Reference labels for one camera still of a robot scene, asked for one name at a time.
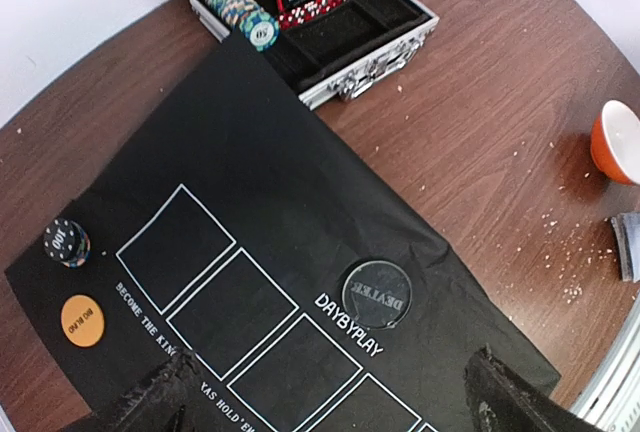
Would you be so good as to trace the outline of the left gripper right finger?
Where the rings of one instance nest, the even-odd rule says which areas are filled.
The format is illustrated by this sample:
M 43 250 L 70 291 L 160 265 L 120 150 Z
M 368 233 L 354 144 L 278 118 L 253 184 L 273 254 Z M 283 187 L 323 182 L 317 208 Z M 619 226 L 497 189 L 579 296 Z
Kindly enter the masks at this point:
M 586 432 L 595 427 L 526 382 L 487 346 L 465 367 L 467 405 L 476 431 Z

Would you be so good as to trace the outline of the black poker mat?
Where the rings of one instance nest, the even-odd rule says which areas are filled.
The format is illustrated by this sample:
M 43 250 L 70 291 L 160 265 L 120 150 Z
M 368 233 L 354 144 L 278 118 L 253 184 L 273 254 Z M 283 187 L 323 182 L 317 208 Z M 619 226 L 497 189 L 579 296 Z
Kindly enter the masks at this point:
M 489 346 L 543 393 L 559 374 L 450 244 L 232 35 L 62 212 L 88 234 L 78 269 L 31 245 L 8 279 L 92 408 L 189 349 L 200 431 L 468 431 L 464 369 Z M 367 330 L 347 273 L 404 269 L 407 316 Z M 93 347 L 64 335 L 73 295 L 101 307 Z

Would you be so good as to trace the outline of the poker chip stack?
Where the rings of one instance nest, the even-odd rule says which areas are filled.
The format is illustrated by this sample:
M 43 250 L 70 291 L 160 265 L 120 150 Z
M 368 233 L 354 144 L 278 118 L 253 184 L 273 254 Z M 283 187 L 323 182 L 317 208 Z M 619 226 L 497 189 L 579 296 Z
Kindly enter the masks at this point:
M 81 267 L 90 255 L 87 232 L 75 221 L 63 217 L 50 222 L 43 233 L 45 254 L 68 268 Z

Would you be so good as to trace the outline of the orange big blind button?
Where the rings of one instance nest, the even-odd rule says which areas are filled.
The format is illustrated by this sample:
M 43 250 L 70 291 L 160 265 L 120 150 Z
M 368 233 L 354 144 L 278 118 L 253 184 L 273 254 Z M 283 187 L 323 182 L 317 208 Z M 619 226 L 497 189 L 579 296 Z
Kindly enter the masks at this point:
M 98 303 L 87 295 L 73 295 L 66 300 L 60 313 L 66 338 L 75 346 L 89 348 L 103 337 L 106 322 Z

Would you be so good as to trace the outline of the deck of grey cards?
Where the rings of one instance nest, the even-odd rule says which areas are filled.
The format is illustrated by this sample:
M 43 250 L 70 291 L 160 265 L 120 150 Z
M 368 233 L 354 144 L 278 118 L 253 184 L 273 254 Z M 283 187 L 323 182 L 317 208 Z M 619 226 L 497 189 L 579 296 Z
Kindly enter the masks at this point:
M 620 213 L 610 219 L 619 253 L 621 278 L 639 282 L 639 213 Z

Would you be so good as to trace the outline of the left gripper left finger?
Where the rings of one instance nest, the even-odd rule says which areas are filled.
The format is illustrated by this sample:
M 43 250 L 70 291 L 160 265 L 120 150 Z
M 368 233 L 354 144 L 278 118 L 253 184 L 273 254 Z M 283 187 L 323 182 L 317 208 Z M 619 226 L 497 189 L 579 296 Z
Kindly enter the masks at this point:
M 197 364 L 181 351 L 105 407 L 68 424 L 65 431 L 195 431 L 193 387 Z

